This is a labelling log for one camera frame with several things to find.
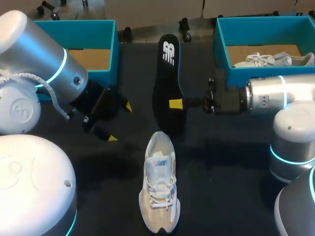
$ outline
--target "cardboard box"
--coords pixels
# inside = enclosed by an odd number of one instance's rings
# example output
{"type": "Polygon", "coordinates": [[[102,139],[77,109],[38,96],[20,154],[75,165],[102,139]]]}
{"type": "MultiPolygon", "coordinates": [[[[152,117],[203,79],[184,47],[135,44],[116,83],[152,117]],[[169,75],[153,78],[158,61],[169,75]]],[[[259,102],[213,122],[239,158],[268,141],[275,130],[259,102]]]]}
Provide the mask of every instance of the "cardboard box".
{"type": "MultiPolygon", "coordinates": [[[[89,80],[108,88],[117,83],[119,41],[112,20],[35,21],[89,73],[89,80]]],[[[40,100],[50,100],[39,94],[40,100]]]]}
{"type": "Polygon", "coordinates": [[[291,56],[300,57],[301,53],[296,44],[263,45],[263,46],[227,46],[231,65],[246,60],[248,55],[259,53],[260,55],[275,55],[286,52],[291,56]]]}
{"type": "Polygon", "coordinates": [[[110,61],[108,49],[69,49],[68,52],[87,70],[108,70],[110,61]]]}
{"type": "Polygon", "coordinates": [[[315,73],[315,66],[232,67],[255,52],[315,54],[314,38],[315,23],[309,16],[218,18],[214,37],[216,65],[224,70],[226,84],[235,86],[245,86],[256,77],[315,73]]]}

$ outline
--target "shoe insole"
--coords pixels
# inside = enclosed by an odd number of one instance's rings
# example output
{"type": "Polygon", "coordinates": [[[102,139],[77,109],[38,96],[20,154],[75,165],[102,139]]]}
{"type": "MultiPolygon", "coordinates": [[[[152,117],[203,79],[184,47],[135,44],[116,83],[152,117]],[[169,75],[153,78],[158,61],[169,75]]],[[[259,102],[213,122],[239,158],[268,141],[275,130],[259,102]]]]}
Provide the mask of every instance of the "shoe insole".
{"type": "Polygon", "coordinates": [[[173,34],[162,36],[157,47],[157,74],[152,102],[157,124],[168,135],[181,134],[186,123],[186,110],[180,106],[170,108],[170,101],[181,103],[184,97],[179,81],[180,60],[178,37],[173,34]]]}

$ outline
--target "teal box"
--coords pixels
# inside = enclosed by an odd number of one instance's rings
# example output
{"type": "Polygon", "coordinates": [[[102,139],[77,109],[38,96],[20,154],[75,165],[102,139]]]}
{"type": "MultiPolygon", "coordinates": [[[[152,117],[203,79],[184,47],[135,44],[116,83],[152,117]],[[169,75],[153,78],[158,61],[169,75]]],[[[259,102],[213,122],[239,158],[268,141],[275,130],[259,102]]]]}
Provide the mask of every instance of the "teal box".
{"type": "MultiPolygon", "coordinates": [[[[108,70],[89,70],[89,80],[108,88],[117,83],[119,40],[116,22],[97,21],[35,21],[65,49],[110,49],[108,70]]],[[[40,100],[48,97],[39,94],[40,100]]]]}
{"type": "Polygon", "coordinates": [[[309,16],[218,18],[214,54],[226,84],[245,86],[250,78],[315,73],[315,66],[232,68],[227,46],[296,44],[302,56],[315,54],[315,24],[309,16]]]}

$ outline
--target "black table surface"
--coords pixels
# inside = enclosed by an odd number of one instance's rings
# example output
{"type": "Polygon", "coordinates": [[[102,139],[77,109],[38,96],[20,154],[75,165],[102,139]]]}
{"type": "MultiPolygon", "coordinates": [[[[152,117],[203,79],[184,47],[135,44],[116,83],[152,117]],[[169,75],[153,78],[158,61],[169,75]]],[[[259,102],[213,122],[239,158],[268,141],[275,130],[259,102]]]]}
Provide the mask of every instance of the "black table surface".
{"type": "MultiPolygon", "coordinates": [[[[118,138],[105,143],[81,129],[83,117],[67,123],[42,105],[31,134],[60,146],[77,177],[74,236],[149,235],[138,195],[147,143],[158,131],[152,110],[157,44],[122,44],[119,80],[133,113],[120,111],[101,125],[118,138]]],[[[182,44],[180,79],[186,96],[201,96],[214,70],[211,43],[182,44]]],[[[177,159],[178,236],[279,236],[268,179],[272,116],[188,112],[185,134],[173,144],[177,159]]]]}

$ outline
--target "white sneaker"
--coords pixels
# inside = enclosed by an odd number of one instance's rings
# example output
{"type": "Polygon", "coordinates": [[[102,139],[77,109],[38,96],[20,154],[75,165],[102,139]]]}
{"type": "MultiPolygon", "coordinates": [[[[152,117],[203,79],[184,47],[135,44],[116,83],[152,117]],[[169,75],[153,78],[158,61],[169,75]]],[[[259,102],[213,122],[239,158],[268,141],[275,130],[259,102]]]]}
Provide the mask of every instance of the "white sneaker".
{"type": "Polygon", "coordinates": [[[233,67],[268,67],[268,66],[309,66],[315,65],[313,53],[304,57],[294,57],[283,52],[272,55],[260,55],[255,53],[246,57],[246,61],[236,63],[233,67]]]}
{"type": "Polygon", "coordinates": [[[171,233],[179,220],[175,151],[170,138],[159,131],[152,135],[144,161],[139,205],[143,220],[153,233],[171,233]]]}

